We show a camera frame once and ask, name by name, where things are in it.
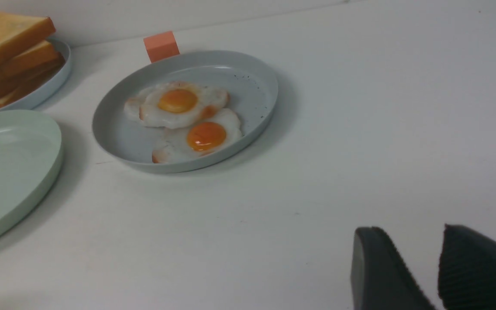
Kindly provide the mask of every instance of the toast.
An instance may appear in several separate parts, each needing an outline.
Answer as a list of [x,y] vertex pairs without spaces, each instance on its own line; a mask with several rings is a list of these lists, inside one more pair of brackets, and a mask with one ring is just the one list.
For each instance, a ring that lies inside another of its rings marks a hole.
[[38,65],[37,67],[30,69],[29,71],[26,71],[19,76],[0,82],[0,98],[6,96],[7,94],[10,94],[25,81],[38,77],[46,73],[47,71],[51,71],[55,68],[60,68],[63,63],[64,59],[62,56],[60,56],[53,61]]
[[34,90],[37,90],[40,86],[42,86],[45,82],[47,82],[57,71],[59,71],[61,68],[60,67],[55,67],[53,69],[50,69],[44,73],[41,73],[39,76],[36,76],[32,79],[29,79],[27,81],[24,81],[22,84],[20,84],[19,87],[17,87],[15,90],[12,92],[6,94],[5,96],[0,98],[0,108],[12,104],[16,100],[20,100],[26,96],[28,96],[31,92]]
[[53,45],[45,40],[41,41],[41,43],[0,65],[0,82],[57,58],[59,58],[59,53],[55,51]]
[[43,41],[55,31],[49,17],[0,12],[0,65]]

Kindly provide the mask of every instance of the egg white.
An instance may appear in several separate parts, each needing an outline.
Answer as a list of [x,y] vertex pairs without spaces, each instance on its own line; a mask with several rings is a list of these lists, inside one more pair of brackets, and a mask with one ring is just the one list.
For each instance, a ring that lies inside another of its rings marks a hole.
[[220,151],[242,138],[240,120],[237,114],[229,108],[222,108],[215,116],[204,120],[204,122],[215,122],[223,126],[226,131],[226,138],[221,145],[207,151],[197,152],[187,143],[187,135],[194,125],[187,128],[166,130],[163,139],[159,139],[154,146],[153,162],[179,163],[190,161]]
[[[171,113],[158,107],[160,98],[171,90],[189,90],[197,96],[195,106],[183,113]],[[213,86],[202,86],[189,82],[170,82],[158,84],[145,89],[124,105],[124,112],[130,120],[146,127],[166,127],[177,129],[190,126],[201,120],[206,107],[212,106],[215,111],[226,106],[229,101],[227,90]]]

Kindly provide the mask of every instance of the plate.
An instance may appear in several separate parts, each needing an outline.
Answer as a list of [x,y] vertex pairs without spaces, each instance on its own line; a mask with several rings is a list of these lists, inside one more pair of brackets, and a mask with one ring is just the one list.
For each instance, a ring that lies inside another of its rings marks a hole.
[[[152,150],[162,129],[143,127],[124,115],[124,102],[157,83],[188,81],[225,88],[226,106],[242,122],[244,136],[218,152],[181,163],[154,164]],[[110,155],[152,173],[191,171],[222,161],[247,147],[266,128],[277,101],[278,83],[271,68],[244,53],[204,51],[154,62],[123,79],[100,102],[93,116],[93,135]]]
[[31,110],[35,108],[57,92],[57,90],[61,88],[70,76],[72,69],[72,55],[70,46],[58,39],[49,38],[47,41],[53,44],[53,47],[57,52],[62,54],[65,58],[65,64],[59,72],[55,73],[49,81],[45,82],[45,84],[37,88],[37,90],[34,90],[24,98],[16,100],[12,104],[8,104],[0,108],[0,112],[6,110]]
[[61,130],[41,112],[0,112],[0,235],[45,196],[62,165]]

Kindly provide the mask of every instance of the white wall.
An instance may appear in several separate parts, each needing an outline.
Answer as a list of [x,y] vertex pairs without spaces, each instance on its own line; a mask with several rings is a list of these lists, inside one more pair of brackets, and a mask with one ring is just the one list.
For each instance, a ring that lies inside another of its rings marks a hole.
[[0,10],[51,16],[73,46],[327,6],[350,0],[0,0]]

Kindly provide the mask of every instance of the light blue plate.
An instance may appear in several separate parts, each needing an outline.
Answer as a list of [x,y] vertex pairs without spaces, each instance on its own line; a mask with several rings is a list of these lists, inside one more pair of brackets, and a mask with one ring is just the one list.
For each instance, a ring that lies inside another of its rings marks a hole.
[[63,55],[65,58],[65,65],[63,65],[59,72],[55,73],[49,81],[40,86],[40,88],[34,90],[28,96],[0,108],[0,112],[6,110],[31,110],[35,108],[59,90],[59,88],[70,76],[72,69],[72,55],[70,46],[58,39],[47,39],[47,41],[53,44],[56,51]]
[[0,235],[45,196],[62,165],[57,123],[36,111],[0,112]]

